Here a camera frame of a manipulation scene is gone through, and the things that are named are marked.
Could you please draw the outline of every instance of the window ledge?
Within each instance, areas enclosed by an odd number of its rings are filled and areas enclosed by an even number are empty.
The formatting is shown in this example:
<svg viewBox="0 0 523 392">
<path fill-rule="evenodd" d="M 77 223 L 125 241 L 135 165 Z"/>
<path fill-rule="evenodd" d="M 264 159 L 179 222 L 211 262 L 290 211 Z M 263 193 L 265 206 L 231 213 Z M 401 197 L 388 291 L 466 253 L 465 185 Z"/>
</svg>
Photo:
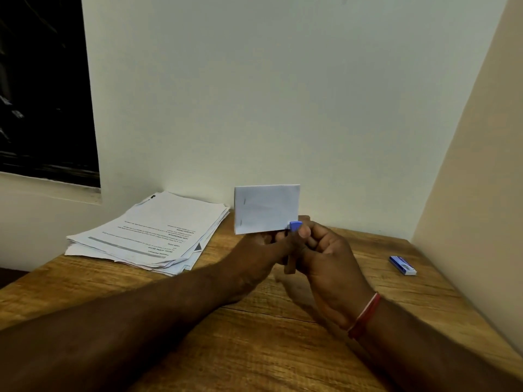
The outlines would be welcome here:
<svg viewBox="0 0 523 392">
<path fill-rule="evenodd" d="M 101 204 L 101 190 L 99 188 L 20 176 L 6 172 L 0 172 L 0 190 L 42 195 L 44 197 L 95 205 Z"/>
</svg>

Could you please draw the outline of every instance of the fingernail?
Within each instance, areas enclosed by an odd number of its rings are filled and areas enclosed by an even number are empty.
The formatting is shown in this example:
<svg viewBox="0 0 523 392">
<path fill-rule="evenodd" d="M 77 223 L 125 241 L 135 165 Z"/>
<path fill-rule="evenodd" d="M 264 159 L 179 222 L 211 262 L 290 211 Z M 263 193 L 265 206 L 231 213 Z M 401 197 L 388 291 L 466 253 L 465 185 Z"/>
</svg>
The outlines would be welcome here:
<svg viewBox="0 0 523 392">
<path fill-rule="evenodd" d="M 306 225 L 302 225 L 302 226 L 298 229 L 297 233 L 298 233 L 298 234 L 300 235 L 300 237 L 302 237 L 302 238 L 308 238 L 308 237 L 310 236 L 310 234 L 311 234 L 311 229 L 310 229 L 308 226 L 306 226 Z"/>
</svg>

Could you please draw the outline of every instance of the wooden table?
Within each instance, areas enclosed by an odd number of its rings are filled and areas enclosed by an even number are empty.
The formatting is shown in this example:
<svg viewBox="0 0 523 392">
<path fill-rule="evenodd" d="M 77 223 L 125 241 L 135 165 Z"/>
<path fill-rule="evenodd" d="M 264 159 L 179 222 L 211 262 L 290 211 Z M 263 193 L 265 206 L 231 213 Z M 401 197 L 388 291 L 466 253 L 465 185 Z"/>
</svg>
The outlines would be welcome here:
<svg viewBox="0 0 523 392">
<path fill-rule="evenodd" d="M 232 225 L 229 216 L 196 267 L 218 261 L 234 247 L 239 237 Z M 523 377 L 521 357 L 408 241 L 336 231 L 349 239 L 364 274 L 380 293 Z M 401 275 L 389 263 L 390 255 L 406 258 L 418 275 Z M 123 264 L 60 256 L 0 290 L 0 329 L 163 277 Z M 243 301 L 208 316 L 131 390 L 377 391 L 385 386 L 293 304 L 271 274 Z"/>
</svg>

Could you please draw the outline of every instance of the dark window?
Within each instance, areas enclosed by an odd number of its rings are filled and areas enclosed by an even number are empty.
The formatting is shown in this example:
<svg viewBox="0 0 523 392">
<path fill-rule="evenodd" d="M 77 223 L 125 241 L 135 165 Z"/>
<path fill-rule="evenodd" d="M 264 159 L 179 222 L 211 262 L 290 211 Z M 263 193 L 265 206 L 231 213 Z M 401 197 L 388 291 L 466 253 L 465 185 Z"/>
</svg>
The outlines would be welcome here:
<svg viewBox="0 0 523 392">
<path fill-rule="evenodd" d="M 81 0 L 0 0 L 0 170 L 100 187 Z"/>
</svg>

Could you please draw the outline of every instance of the red bracelet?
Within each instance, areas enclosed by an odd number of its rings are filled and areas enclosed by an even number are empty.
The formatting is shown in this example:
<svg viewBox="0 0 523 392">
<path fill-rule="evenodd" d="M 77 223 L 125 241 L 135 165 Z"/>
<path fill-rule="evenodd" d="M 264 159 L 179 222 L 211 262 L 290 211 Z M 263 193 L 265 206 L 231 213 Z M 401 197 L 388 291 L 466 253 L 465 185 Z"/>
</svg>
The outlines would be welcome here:
<svg viewBox="0 0 523 392">
<path fill-rule="evenodd" d="M 376 308 L 378 307 L 378 304 L 380 303 L 380 294 L 374 293 L 374 296 L 370 299 L 369 303 L 365 306 L 363 311 L 361 311 L 360 316 L 356 319 L 356 322 L 350 327 L 348 334 L 349 337 L 353 340 L 357 340 L 363 334 L 365 334 L 367 323 L 370 321 L 370 318 L 374 315 L 374 312 L 376 312 Z"/>
</svg>

